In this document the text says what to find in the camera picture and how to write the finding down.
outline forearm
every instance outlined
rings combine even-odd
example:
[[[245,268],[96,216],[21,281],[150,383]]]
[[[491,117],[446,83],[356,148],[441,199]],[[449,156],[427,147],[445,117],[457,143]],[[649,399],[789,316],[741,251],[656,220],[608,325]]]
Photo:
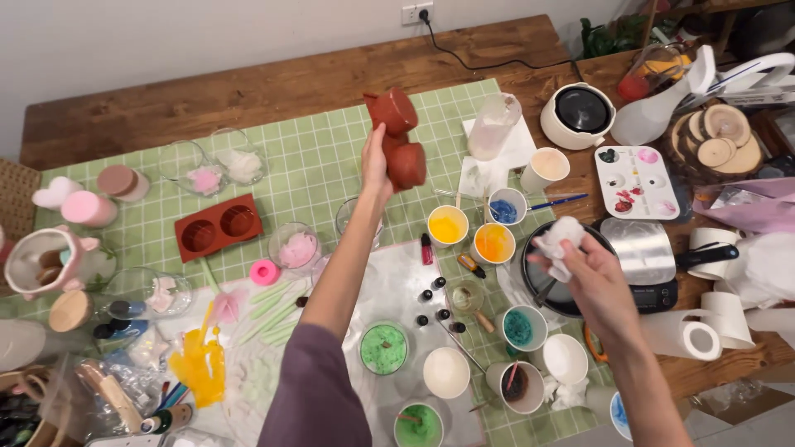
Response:
[[[322,326],[340,342],[345,338],[383,208],[377,193],[362,191],[342,239],[304,308],[301,323]]]
[[[640,329],[632,331],[626,341],[605,349],[610,354],[610,368],[629,419],[633,443],[644,447],[692,446],[657,357],[646,345]]]

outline orange scissors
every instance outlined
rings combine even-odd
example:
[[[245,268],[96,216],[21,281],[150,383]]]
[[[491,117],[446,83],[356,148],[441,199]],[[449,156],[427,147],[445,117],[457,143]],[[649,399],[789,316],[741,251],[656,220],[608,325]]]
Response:
[[[583,323],[583,338],[585,339],[585,344],[588,345],[588,351],[591,351],[591,355],[594,356],[594,360],[596,363],[610,363],[607,360],[607,353],[602,348],[602,351],[599,352],[596,350],[596,346],[594,346],[594,341],[591,339],[591,329],[588,327],[588,323]]]

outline orange wax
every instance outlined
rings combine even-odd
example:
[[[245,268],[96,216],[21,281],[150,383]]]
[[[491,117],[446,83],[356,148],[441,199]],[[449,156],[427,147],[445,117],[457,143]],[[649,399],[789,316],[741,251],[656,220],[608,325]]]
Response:
[[[169,358],[169,366],[174,371],[174,375],[193,393],[196,408],[204,408],[223,401],[225,390],[223,346],[218,343],[218,334],[221,330],[214,327],[212,334],[215,340],[204,344],[204,337],[207,335],[207,318],[211,312],[212,303],[204,314],[201,329],[193,329],[186,333],[182,353],[174,352]]]
[[[428,221],[428,229],[439,242],[454,243],[461,239],[461,229],[449,217],[440,217]]]
[[[508,237],[506,229],[497,225],[488,225],[475,234],[475,246],[478,252],[488,261],[502,261]]]

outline teal wax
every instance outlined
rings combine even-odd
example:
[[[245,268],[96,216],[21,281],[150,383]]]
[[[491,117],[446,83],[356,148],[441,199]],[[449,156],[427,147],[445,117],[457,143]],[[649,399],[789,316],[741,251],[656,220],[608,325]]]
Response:
[[[514,309],[505,315],[503,323],[505,336],[516,346],[525,346],[533,339],[533,327],[524,313]]]

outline lavender cloth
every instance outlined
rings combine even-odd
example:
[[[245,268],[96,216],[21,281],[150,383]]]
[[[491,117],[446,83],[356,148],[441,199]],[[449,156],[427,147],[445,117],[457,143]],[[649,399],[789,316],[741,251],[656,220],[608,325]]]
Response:
[[[342,346],[328,330],[298,325],[293,331],[258,445],[373,445]]]

